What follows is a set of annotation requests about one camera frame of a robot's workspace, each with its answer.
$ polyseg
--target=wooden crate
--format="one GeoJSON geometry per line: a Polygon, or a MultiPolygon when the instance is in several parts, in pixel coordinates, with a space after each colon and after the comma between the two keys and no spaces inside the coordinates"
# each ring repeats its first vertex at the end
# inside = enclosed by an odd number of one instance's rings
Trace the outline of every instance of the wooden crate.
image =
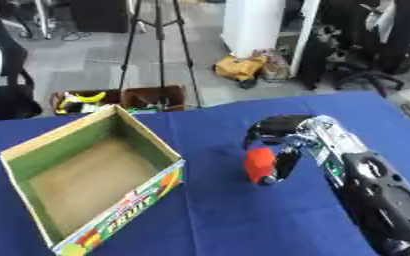
{"type": "Polygon", "coordinates": [[[184,160],[119,106],[1,152],[47,246],[84,255],[182,180],[184,160]]]}

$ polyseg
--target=open cardboard box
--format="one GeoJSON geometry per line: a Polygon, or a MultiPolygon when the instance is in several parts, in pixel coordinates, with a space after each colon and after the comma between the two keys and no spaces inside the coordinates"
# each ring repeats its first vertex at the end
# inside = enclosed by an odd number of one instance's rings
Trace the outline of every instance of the open cardboard box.
{"type": "Polygon", "coordinates": [[[119,106],[1,152],[47,246],[84,255],[182,181],[184,160],[119,106]]]}

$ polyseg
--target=robotic hand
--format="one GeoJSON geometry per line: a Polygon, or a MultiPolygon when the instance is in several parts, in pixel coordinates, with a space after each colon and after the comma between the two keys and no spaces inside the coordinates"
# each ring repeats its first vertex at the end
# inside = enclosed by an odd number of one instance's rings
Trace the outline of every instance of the robotic hand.
{"type": "MultiPolygon", "coordinates": [[[[259,161],[246,164],[253,182],[272,184],[287,179],[301,157],[300,149],[307,148],[371,247],[379,255],[410,256],[410,183],[336,120],[307,115],[270,117],[248,130],[244,148],[257,139],[283,147],[261,178],[256,173],[259,169],[250,168],[259,166],[259,161]]],[[[257,160],[248,153],[248,162],[257,160]]]]}

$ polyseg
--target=floor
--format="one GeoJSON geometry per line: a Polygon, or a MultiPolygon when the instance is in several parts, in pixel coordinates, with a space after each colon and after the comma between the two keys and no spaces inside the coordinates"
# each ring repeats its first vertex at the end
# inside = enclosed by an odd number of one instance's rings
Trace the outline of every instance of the floor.
{"type": "MultiPolygon", "coordinates": [[[[266,83],[243,90],[233,81],[217,77],[211,66],[227,50],[220,38],[223,24],[222,4],[182,4],[185,29],[195,61],[195,73],[204,105],[213,106],[233,101],[334,93],[324,82],[314,91],[307,91],[298,82],[266,83]]],[[[173,18],[172,7],[165,4],[164,17],[173,18]]],[[[153,19],[152,1],[143,4],[143,17],[153,19]]],[[[63,42],[59,29],[52,40],[29,41],[18,39],[29,52],[28,69],[36,80],[35,97],[50,115],[49,96],[53,92],[82,89],[117,88],[121,74],[128,36],[126,34],[93,33],[78,41],[63,42]]],[[[167,80],[170,84],[183,84],[187,88],[187,102],[196,104],[185,65],[185,58],[177,26],[166,27],[165,58],[167,80]]],[[[158,50],[154,31],[140,34],[135,40],[126,87],[157,86],[158,50]]],[[[410,72],[400,76],[407,84],[401,92],[391,90],[389,100],[395,104],[410,101],[410,72]]]]}

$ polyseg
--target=blue table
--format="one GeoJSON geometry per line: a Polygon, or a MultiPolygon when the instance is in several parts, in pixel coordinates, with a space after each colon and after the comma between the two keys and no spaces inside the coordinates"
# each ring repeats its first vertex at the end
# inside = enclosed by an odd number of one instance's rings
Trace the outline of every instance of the blue table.
{"type": "MultiPolygon", "coordinates": [[[[187,160],[185,184],[91,255],[374,255],[310,157],[271,187],[248,182],[241,140],[278,114],[338,119],[410,180],[410,119],[369,92],[240,102],[139,117],[187,160]]],[[[77,117],[0,122],[0,150],[77,117]]],[[[0,164],[0,255],[51,255],[0,164]]]]}

